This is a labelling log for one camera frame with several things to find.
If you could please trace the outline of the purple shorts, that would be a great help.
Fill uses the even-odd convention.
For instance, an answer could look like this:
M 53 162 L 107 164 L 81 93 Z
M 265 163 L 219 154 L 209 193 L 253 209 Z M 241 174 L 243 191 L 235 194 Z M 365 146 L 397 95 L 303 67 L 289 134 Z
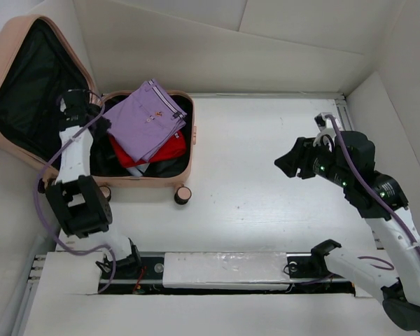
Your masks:
M 187 116 L 154 78 L 103 114 L 108 133 L 134 160 L 186 126 Z

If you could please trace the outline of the white plastic packet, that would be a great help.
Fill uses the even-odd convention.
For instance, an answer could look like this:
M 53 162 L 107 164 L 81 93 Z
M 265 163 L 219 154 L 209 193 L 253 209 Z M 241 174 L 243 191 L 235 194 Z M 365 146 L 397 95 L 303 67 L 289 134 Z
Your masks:
M 150 165 L 149 163 L 146 163 L 146 164 L 140 164 L 134 167 L 128 167 L 127 171 L 134 177 L 142 177 L 144 176 L 149 165 Z

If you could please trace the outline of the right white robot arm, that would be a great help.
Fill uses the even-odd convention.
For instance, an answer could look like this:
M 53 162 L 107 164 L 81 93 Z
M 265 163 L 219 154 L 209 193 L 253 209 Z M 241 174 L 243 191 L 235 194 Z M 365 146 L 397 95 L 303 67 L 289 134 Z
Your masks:
M 379 238 L 396 272 L 380 270 L 327 239 L 311 249 L 310 273 L 350 281 L 378 301 L 400 329 L 420 331 L 420 234 L 411 220 L 404 219 L 410 213 L 403 189 L 375 169 L 371 140 L 355 131 L 299 137 L 274 164 L 289 178 L 320 176 L 339 186 Z

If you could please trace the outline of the pink hard-shell suitcase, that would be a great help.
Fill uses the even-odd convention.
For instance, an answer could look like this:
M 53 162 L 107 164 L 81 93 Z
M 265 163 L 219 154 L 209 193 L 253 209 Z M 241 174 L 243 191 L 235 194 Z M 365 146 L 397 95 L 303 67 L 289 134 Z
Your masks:
M 95 83 L 58 26 L 43 15 L 10 19 L 0 32 L 0 148 L 41 169 L 60 149 L 60 96 L 81 89 L 89 111 L 97 115 L 128 97 L 128 91 L 94 98 Z M 91 148 L 90 168 L 100 186 L 163 188 L 175 190 L 174 199 L 185 204 L 191 198 L 186 186 L 195 144 L 195 112 L 189 95 L 170 90 L 167 98 L 183 111 L 185 126 L 181 156 L 151 163 L 140 175 L 118 161 L 114 141 L 103 136 Z

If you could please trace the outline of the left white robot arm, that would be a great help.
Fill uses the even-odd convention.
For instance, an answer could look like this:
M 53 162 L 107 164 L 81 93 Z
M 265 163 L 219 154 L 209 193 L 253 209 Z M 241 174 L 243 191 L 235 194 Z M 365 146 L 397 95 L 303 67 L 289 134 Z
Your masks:
M 59 138 L 61 148 L 49 163 L 60 161 L 54 181 L 45 188 L 45 196 L 59 226 L 68 237 L 91 239 L 94 248 L 84 253 L 107 250 L 97 262 L 108 278 L 135 277 L 143 269 L 138 248 L 123 236 L 111 231 L 113 214 L 109 196 L 105 195 L 92 177 L 90 156 L 94 142 L 92 127 L 106 130 L 109 123 L 102 119 L 103 111 L 90 103 L 91 91 L 68 89 L 60 95 Z

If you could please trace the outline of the red shorts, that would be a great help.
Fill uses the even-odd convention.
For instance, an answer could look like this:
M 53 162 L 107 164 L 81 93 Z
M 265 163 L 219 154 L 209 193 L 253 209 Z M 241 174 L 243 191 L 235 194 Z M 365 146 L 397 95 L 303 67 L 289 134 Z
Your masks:
M 187 149 L 185 137 L 181 131 L 178 131 L 168 140 L 149 150 L 143 157 L 134 160 L 134 157 L 128 154 L 113 136 L 109 135 L 108 139 L 119 163 L 124 168 L 176 159 L 184 155 Z

